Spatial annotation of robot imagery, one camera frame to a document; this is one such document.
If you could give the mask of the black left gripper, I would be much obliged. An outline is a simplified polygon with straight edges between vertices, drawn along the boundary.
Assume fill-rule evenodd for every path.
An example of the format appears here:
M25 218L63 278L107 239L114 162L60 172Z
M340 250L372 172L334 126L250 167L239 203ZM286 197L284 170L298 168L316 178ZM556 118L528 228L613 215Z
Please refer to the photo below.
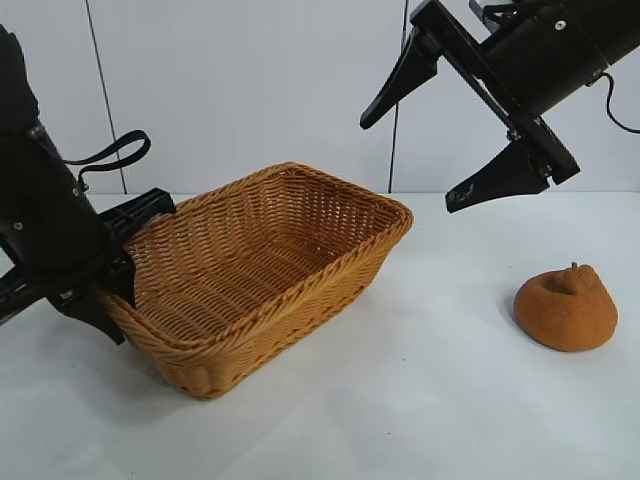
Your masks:
M1 278L1 319L41 299L117 345L125 336L99 300L111 293L136 306L136 267L124 245L154 217L172 213L170 195L153 188L98 213L84 175L141 160L151 141L131 131L70 171L44 127L1 131L1 247L13 263Z

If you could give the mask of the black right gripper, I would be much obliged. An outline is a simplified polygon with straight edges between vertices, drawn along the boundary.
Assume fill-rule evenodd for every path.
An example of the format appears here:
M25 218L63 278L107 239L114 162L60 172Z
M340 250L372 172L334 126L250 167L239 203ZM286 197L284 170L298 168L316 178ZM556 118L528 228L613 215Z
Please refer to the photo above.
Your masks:
M606 61L566 1L472 1L489 31L476 40L441 1L411 14L407 42L360 117L362 129L437 74L445 59L504 123L509 139L493 160L445 195L455 213L488 201L535 195L578 174L572 154L545 123L552 107L588 83Z

